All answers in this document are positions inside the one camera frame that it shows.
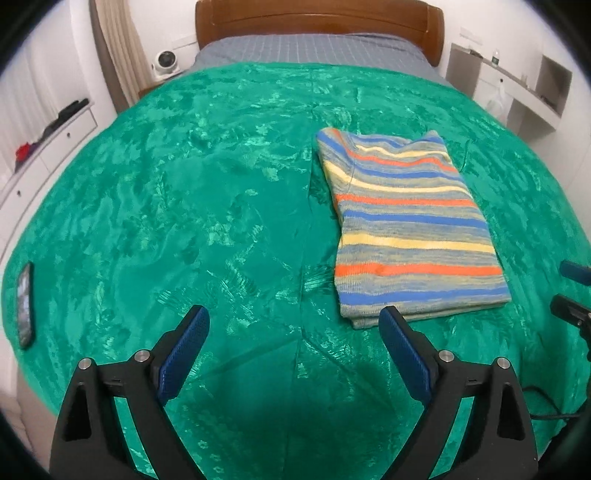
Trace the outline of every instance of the blue gripper pad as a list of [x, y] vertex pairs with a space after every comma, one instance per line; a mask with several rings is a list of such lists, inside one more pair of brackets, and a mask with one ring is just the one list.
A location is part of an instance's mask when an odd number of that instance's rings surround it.
[[560, 263], [560, 274], [580, 284], [591, 286], [591, 268], [568, 260]]
[[382, 309], [379, 314], [378, 328], [408, 393], [426, 406], [431, 401], [431, 382], [427, 365], [387, 309]]
[[163, 406], [178, 396], [208, 333], [209, 312], [201, 307], [160, 367], [157, 396]]

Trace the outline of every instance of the wooden headboard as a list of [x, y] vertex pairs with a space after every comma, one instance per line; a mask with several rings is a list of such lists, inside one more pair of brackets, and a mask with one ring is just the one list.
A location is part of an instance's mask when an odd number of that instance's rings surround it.
[[240, 35], [385, 33], [406, 38], [439, 65], [443, 11], [420, 0], [199, 0], [199, 46]]

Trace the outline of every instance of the green velvet bedspread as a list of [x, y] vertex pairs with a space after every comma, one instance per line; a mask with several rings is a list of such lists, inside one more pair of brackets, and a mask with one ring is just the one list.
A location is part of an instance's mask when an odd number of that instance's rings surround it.
[[[548, 305], [591, 303], [558, 264], [591, 263], [561, 188], [520, 139], [461, 93], [345, 66], [236, 64], [170, 82], [92, 140], [24, 232], [5, 273], [7, 334], [57, 412], [76, 362], [150, 347], [193, 303], [208, 340], [166, 407], [209, 479], [380, 478], [421, 413], [378, 330], [339, 316], [339, 224], [314, 140], [323, 127], [447, 142], [489, 223], [513, 302], [413, 323], [436, 348], [491, 362], [564, 411], [584, 399], [586, 347]], [[37, 339], [18, 349], [15, 285], [35, 264]], [[552, 413], [535, 396], [536, 413]], [[150, 472], [126, 405], [122, 424]], [[436, 471], [449, 467], [464, 401]], [[535, 422], [542, 449], [558, 424]]]

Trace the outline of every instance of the red cloth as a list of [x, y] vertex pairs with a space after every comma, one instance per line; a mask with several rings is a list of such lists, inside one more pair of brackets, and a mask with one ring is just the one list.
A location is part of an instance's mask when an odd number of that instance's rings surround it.
[[29, 143], [25, 143], [21, 145], [17, 149], [17, 161], [25, 161], [29, 156], [29, 151], [31, 150], [31, 146]]

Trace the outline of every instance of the striped sweater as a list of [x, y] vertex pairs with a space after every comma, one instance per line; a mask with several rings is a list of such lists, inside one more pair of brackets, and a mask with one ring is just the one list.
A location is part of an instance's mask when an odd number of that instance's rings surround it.
[[320, 159], [342, 224], [335, 286], [355, 328], [396, 305], [409, 320], [510, 301], [486, 220], [445, 143], [325, 128]]

